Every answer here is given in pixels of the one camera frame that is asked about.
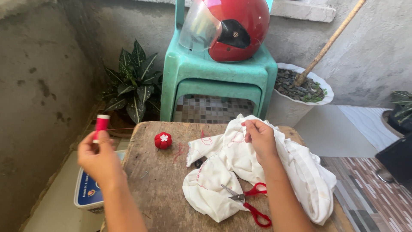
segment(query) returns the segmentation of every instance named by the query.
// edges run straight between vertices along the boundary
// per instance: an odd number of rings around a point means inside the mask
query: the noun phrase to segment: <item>scissors handle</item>
[[[272,225],[272,221],[267,215],[259,212],[255,207],[251,206],[249,203],[246,202],[245,204],[243,204],[243,206],[246,209],[250,210],[250,212],[252,213],[253,219],[255,220],[256,224],[258,224],[260,227],[266,228]],[[258,221],[258,216],[261,216],[262,218],[264,218],[267,221],[267,224],[260,223]]]
[[[267,193],[266,190],[259,191],[259,190],[256,188],[258,185],[262,185],[262,186],[266,187],[266,184],[265,184],[265,183],[259,182],[259,183],[256,183],[255,186],[253,186],[253,188],[252,188],[251,190],[246,191],[246,192],[243,192],[243,194],[245,194],[245,196],[256,195],[256,194],[258,194],[258,193],[264,193],[264,194],[266,194],[266,193]]]

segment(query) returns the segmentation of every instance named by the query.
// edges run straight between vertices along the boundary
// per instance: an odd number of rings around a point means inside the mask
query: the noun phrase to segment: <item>teal plastic stool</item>
[[[253,108],[253,115],[257,116],[262,91],[260,91],[259,87],[251,84],[240,84],[195,78],[184,79],[179,83],[173,112],[176,111],[179,98],[187,94],[248,99],[255,104],[255,107]]]
[[[273,0],[266,0],[266,2],[271,9]],[[266,46],[262,44],[255,55],[245,61],[216,62],[210,57],[207,50],[203,52],[191,51],[179,44],[180,32],[184,23],[184,10],[185,0],[176,0],[175,32],[164,60],[160,120],[172,121],[178,99],[176,94],[179,83],[187,78],[195,78],[198,81],[206,79],[257,86],[261,95],[259,102],[255,102],[255,108],[258,108],[256,116],[263,119],[266,116],[278,71],[277,64]],[[225,93],[235,92],[231,90],[230,84],[225,86]],[[206,86],[206,83],[200,88],[205,89],[202,91],[204,95],[213,95],[213,93],[206,91],[212,89]]]

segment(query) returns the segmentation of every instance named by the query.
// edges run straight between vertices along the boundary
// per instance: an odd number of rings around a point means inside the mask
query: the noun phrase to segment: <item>white cloth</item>
[[[251,143],[244,142],[246,127],[241,123],[248,119],[258,119],[253,115],[241,114],[230,121],[223,135],[189,142],[186,166],[205,156],[208,158],[200,168],[190,172],[183,180],[183,193],[190,205],[202,214],[208,214],[216,222],[245,210],[239,201],[221,187],[224,184],[237,193],[242,193],[235,176],[252,185],[265,181],[261,165]],[[289,176],[296,197],[310,220],[323,225],[333,211],[333,190],[336,176],[320,165],[320,158],[280,132],[268,121],[274,130],[276,146],[282,164]]]

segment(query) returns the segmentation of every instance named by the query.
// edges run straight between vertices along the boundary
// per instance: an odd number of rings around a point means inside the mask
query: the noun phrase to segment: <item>white flower decoration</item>
[[[167,138],[169,138],[169,136],[167,136],[167,135],[161,135],[160,136],[160,139],[162,140],[162,142],[167,141]]]

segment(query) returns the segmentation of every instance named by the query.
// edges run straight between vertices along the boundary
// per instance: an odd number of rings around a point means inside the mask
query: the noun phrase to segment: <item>bamboo pole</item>
[[[353,10],[349,13],[348,17],[346,17],[346,19],[342,22],[342,24],[335,31],[335,33],[332,35],[332,37],[329,39],[329,41],[326,43],[326,45],[322,48],[322,50],[319,52],[319,54],[315,57],[315,59],[310,63],[310,65],[305,69],[305,71],[302,74],[299,74],[299,75],[296,76],[295,81],[293,82],[292,85],[289,86],[289,88],[293,88],[295,86],[300,86],[304,83],[304,81],[306,80],[307,75],[318,64],[318,62],[323,58],[323,56],[326,54],[326,52],[328,52],[329,48],[336,41],[336,39],[343,32],[343,30],[346,28],[346,26],[353,19],[353,17],[356,15],[356,13],[359,11],[359,9],[363,6],[363,4],[365,2],[366,2],[366,0],[359,0],[359,2],[356,4],[355,8],[353,8]]]

